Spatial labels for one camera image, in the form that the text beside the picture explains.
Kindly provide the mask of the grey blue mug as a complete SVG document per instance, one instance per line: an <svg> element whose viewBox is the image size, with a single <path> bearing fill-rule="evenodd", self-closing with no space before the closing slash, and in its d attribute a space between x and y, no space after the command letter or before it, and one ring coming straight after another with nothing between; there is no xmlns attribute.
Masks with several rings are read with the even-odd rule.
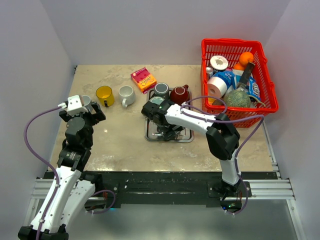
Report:
<svg viewBox="0 0 320 240"><path fill-rule="evenodd" d="M83 100L83 106L91 112L93 110L92 108L92 100L88 95L82 95L82 100Z"/></svg>

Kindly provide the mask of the teal green mug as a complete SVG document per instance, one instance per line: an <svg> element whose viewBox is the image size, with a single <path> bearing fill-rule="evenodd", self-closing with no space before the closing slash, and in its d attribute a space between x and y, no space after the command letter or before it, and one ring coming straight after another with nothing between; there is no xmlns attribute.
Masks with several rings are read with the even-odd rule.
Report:
<svg viewBox="0 0 320 240"><path fill-rule="evenodd" d="M150 102L156 105L160 105L165 99L163 97L160 96L154 96L152 98L150 98Z"/></svg>

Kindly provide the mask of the yellow mug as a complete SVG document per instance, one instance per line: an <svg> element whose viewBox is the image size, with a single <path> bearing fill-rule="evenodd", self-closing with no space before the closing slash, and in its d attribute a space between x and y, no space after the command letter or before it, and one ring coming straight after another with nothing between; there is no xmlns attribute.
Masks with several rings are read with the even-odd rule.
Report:
<svg viewBox="0 0 320 240"><path fill-rule="evenodd" d="M115 102L113 90L109 86L100 86L96 90L95 95L98 99L98 102L106 108L112 106Z"/></svg>

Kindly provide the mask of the white speckled mug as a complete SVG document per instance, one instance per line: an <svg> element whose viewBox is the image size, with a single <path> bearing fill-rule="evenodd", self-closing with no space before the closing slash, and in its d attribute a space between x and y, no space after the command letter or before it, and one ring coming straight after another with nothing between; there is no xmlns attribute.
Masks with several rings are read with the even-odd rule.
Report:
<svg viewBox="0 0 320 240"><path fill-rule="evenodd" d="M136 94L134 89L129 85L122 86L118 91L119 101L123 108L127 108L136 101Z"/></svg>

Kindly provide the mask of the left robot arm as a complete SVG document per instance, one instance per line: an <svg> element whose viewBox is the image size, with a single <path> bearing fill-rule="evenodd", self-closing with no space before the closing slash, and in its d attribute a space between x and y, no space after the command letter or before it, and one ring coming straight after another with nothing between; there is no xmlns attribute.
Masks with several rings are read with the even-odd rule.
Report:
<svg viewBox="0 0 320 240"><path fill-rule="evenodd" d="M67 240L67 230L88 198L104 190L98 175L84 177L83 171L91 155L93 127L105 114L97 102L85 104L81 99L69 99L59 109L66 131L57 168L40 210L30 225L20 228L20 240Z"/></svg>

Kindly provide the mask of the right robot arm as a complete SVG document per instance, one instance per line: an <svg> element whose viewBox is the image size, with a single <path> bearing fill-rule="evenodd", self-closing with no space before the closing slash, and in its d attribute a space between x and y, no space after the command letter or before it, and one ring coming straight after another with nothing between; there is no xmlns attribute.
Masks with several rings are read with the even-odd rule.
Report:
<svg viewBox="0 0 320 240"><path fill-rule="evenodd" d="M160 104L148 101L141 113L157 125L165 142L173 140L184 129L200 133L206 137L210 153L219 159L222 177L221 183L214 190L222 197L234 197L241 190L241 172L236 155L240 134L228 116L221 113L217 116L201 114L164 100Z"/></svg>

